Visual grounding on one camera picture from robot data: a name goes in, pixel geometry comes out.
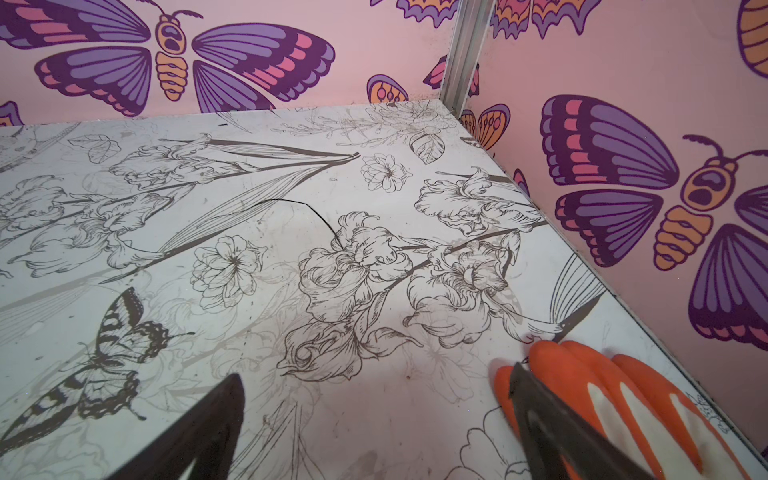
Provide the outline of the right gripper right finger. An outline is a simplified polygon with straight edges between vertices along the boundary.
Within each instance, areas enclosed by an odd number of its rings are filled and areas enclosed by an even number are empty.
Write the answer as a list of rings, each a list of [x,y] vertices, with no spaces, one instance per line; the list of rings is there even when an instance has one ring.
[[[520,363],[510,374],[512,401],[531,478],[651,480]]]

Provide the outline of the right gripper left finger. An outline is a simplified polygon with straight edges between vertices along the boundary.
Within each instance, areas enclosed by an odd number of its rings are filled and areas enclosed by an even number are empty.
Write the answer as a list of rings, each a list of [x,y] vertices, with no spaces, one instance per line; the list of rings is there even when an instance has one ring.
[[[241,377],[230,374],[135,457],[113,480],[226,479],[244,419]]]

